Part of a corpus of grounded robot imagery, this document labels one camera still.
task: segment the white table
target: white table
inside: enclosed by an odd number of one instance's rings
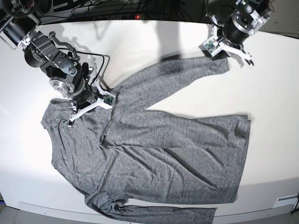
[[[59,40],[78,50],[110,55],[105,73],[110,86],[163,56],[202,56],[199,45],[208,37],[206,24],[169,21],[79,22],[41,30],[55,31]],[[259,32],[244,45],[253,55],[254,68],[246,63],[241,68],[230,58],[231,70],[226,74],[199,79],[153,106],[188,117],[248,114],[252,120],[236,202],[194,206],[217,207],[216,216],[270,209],[278,196],[299,191],[299,41]],[[26,64],[21,49],[13,52],[2,42],[0,49],[0,192],[4,200],[23,210],[30,210],[32,206],[26,204],[31,204],[96,215],[51,165],[51,140],[40,122],[49,101],[60,94],[40,69]],[[101,64],[100,57],[80,56],[93,67]],[[180,101],[186,94],[190,97]],[[137,200],[128,204],[158,205]]]

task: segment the gray fabric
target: gray fabric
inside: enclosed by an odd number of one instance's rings
[[[52,164],[97,212],[146,224],[211,224],[215,209],[125,206],[233,203],[246,159],[250,121],[235,115],[185,119],[149,106],[194,80],[228,71],[226,59],[166,61],[114,89],[114,108],[96,108],[67,127],[68,103],[52,101],[42,124]]]

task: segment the gray long-sleeve shirt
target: gray long-sleeve shirt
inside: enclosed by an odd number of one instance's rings
[[[146,224],[211,224],[215,209],[125,206],[233,203],[246,159],[250,121],[233,115],[185,119],[149,106],[194,80],[228,71],[226,59],[150,66],[114,89],[112,110],[96,108],[67,127],[67,103],[52,101],[42,124],[52,164],[102,215]]]

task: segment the white tabletop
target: white tabletop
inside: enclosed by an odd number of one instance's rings
[[[105,72],[110,86],[161,57],[202,56],[199,45],[208,37],[206,24],[169,21],[78,22],[41,30],[55,31],[78,50],[110,55]],[[230,58],[226,74],[199,79],[153,106],[194,118],[249,115],[248,156],[236,202],[192,206],[218,207],[216,216],[270,209],[278,196],[299,190],[299,41],[259,32],[244,45],[254,68],[246,63],[241,68]],[[51,165],[51,140],[40,122],[60,94],[40,69],[26,64],[21,49],[13,52],[3,42],[0,49],[0,192],[7,205],[97,214]],[[101,64],[100,57],[80,56],[93,67]],[[159,205],[133,199],[128,204]]]

